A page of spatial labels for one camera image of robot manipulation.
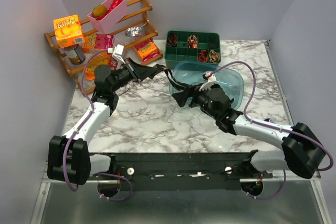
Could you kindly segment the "black leaf patterned tie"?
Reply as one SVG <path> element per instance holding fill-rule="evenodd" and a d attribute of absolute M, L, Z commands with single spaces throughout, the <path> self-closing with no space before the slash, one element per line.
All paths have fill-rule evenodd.
<path fill-rule="evenodd" d="M 179 81 L 173 76 L 172 71 L 171 71 L 169 68 L 164 67 L 164 68 L 163 68 L 163 71 L 164 71 L 166 77 L 168 78 L 168 81 L 170 82 L 171 86 L 172 86 L 175 90 L 178 90 L 178 91 L 185 91 L 186 89 L 193 87 L 193 86 L 190 85 L 190 84 L 186 84 L 186 83 L 179 82 Z"/>

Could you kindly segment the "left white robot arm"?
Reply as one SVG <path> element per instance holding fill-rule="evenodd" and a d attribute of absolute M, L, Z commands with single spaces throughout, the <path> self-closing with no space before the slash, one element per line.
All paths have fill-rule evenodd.
<path fill-rule="evenodd" d="M 84 185 L 92 174 L 88 144 L 116 109 L 119 100 L 116 91 L 132 81 L 153 79 L 162 71 L 167 71 L 167 67 L 143 66 L 130 58 L 119 70 L 111 70 L 107 65 L 96 67 L 95 89 L 88 110 L 72 130 L 63 136 L 53 136 L 49 142 L 48 178 L 65 182 L 72 191 Z"/>

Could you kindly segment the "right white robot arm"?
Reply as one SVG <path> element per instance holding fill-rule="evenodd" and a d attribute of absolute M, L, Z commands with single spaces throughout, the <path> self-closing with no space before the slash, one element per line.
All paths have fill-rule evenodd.
<path fill-rule="evenodd" d="M 187 88 L 172 97 L 180 107 L 200 108 L 225 133 L 251 137 L 276 147 L 275 151 L 257 151 L 243 162 L 241 171 L 246 177 L 252 178 L 267 170 L 290 170 L 310 179 L 326 156 L 323 145 L 305 124 L 290 126 L 247 119 L 243 112 L 232 108 L 233 100 L 217 84 L 204 91 Z"/>

